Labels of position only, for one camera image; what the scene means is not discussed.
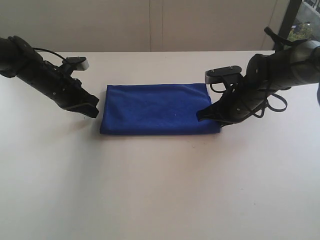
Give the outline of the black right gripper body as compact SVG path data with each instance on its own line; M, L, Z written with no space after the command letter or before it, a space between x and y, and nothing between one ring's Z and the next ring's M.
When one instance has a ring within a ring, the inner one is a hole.
M232 124L238 124L247 118L254 116L262 118L265 110L277 112L268 97L277 98L278 87L278 56L255 54L248 62L246 74L237 83L223 84L225 90L218 90L222 94L219 102L223 110L223 118L232 120Z

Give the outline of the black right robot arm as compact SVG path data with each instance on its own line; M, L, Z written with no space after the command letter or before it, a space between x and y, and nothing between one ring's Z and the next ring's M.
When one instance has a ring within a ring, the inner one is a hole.
M198 121L214 120L221 127L238 124L254 116L262 118L265 110L284 112L285 108L270 105L270 96L288 102L278 95L293 87L320 82L320 43L300 41L288 49L271 55L255 54L248 62L246 74L237 65L205 72L205 83L210 87L223 84L221 97L196 113Z

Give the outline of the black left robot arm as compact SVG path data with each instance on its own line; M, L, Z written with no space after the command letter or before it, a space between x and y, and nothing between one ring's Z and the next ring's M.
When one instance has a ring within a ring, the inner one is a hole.
M86 57L67 57L56 66L43 59L38 48L31 47L18 36L0 40L0 74L6 78L17 77L54 101L61 109L80 113L90 118L99 114L99 99L82 88L74 71L89 68Z

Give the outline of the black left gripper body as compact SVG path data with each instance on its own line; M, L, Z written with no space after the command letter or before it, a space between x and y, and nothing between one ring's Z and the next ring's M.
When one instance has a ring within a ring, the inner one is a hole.
M17 77L45 96L62 109L84 105L87 94L79 81L63 73L59 67L43 59L26 41L18 36L8 37L17 50L8 75Z

